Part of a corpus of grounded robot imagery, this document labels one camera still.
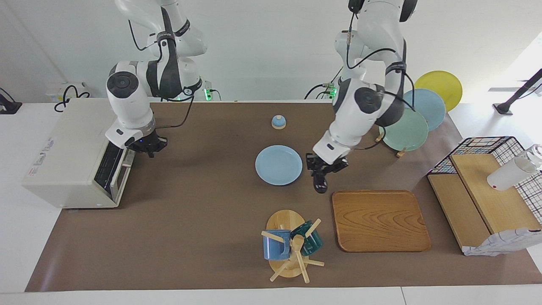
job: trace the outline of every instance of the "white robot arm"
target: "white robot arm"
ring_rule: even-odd
[[[410,17],[416,2],[350,0],[350,8],[353,14],[359,13],[359,21],[357,31],[344,31],[335,41],[345,67],[339,94],[333,101],[335,121],[314,146],[315,154],[307,154],[307,165],[318,193],[327,191],[326,174],[348,166],[346,155],[374,124],[386,127],[401,118],[406,43],[399,23]],[[385,63],[384,87],[363,81],[366,73],[363,60],[354,64],[359,58]]]
[[[195,98],[202,80],[196,64],[187,56],[207,51],[202,33],[192,27],[176,0],[115,0],[120,12],[155,33],[149,36],[151,52],[158,60],[121,61],[107,80],[107,97],[118,119],[106,137],[120,148],[153,157],[167,146],[155,131],[149,96],[164,99]]]

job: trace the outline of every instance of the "wooden peg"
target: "wooden peg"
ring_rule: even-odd
[[[282,273],[284,271],[284,269],[286,269],[286,267],[288,266],[288,264],[290,263],[290,261],[285,261],[284,264],[282,264],[282,266],[280,266],[280,268],[275,272],[275,274],[273,274],[273,276],[269,279],[271,282],[274,282],[276,280],[277,277],[279,277],[280,273]]]
[[[305,233],[305,238],[308,238],[309,236],[311,236],[312,232],[314,232],[314,230],[316,230],[316,227],[321,223],[322,221],[320,220],[320,218],[318,218],[314,223],[313,225],[308,229],[307,233]]]
[[[324,266],[324,262],[318,262],[317,260],[310,260],[310,259],[304,258],[303,262],[309,265],[315,265],[315,266],[320,266],[320,267]]]
[[[303,262],[303,256],[301,255],[301,247],[303,247],[304,241],[305,239],[303,238],[303,236],[296,235],[292,243],[295,256],[298,259],[299,268],[301,269],[301,273],[303,274],[303,280],[305,281],[305,284],[308,284],[311,280],[308,278],[307,269],[305,269],[305,263]]]
[[[400,152],[397,153],[397,157],[398,158],[401,158],[402,156],[404,156],[404,154],[407,152],[407,148],[403,148],[403,150],[401,150]]]
[[[279,243],[284,243],[284,239],[282,237],[276,236],[276,235],[271,234],[271,233],[266,232],[266,231],[262,231],[262,236],[265,236],[265,237],[270,238],[272,240],[276,240]]]
[[[378,142],[382,141],[383,138],[384,138],[384,133],[382,132],[382,133],[378,136],[378,138],[376,138],[375,142],[378,143]]]

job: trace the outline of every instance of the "teal mug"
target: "teal mug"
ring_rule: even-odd
[[[314,230],[312,234],[309,235],[309,237],[305,237],[305,233],[307,233],[308,229],[310,229],[311,226],[312,221],[309,220],[306,223],[295,228],[290,234],[290,238],[292,239],[296,235],[301,235],[305,239],[305,242],[303,243],[303,248],[301,248],[301,255],[303,256],[309,256],[314,254],[324,245],[324,242],[322,241],[320,235],[318,235],[318,232],[316,230]]]

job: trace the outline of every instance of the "mint green plate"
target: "mint green plate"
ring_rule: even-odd
[[[384,132],[382,127],[379,130],[380,133]],[[429,127],[423,115],[407,108],[397,123],[386,127],[384,143],[397,151],[405,148],[406,151],[413,151],[425,143],[428,134]]]

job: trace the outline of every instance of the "brown paper mat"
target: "brown paper mat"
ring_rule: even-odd
[[[186,104],[154,104],[158,124],[184,116]],[[271,118],[282,114],[284,130]],[[163,130],[170,144],[154,159],[138,155],[117,209],[62,211],[26,291],[380,287],[542,283],[527,251],[465,257],[425,174],[461,137],[447,117],[426,144],[401,159],[386,147],[356,151],[317,194],[304,170],[293,184],[271,186],[254,169],[258,153],[282,144],[304,154],[333,121],[330,104],[195,104],[187,123]],[[362,141],[370,145],[376,129]],[[331,195],[337,190],[412,191],[433,243],[421,253],[346,253],[337,246]],[[293,209],[321,218],[326,266],[311,278],[278,278],[263,258],[269,216]]]

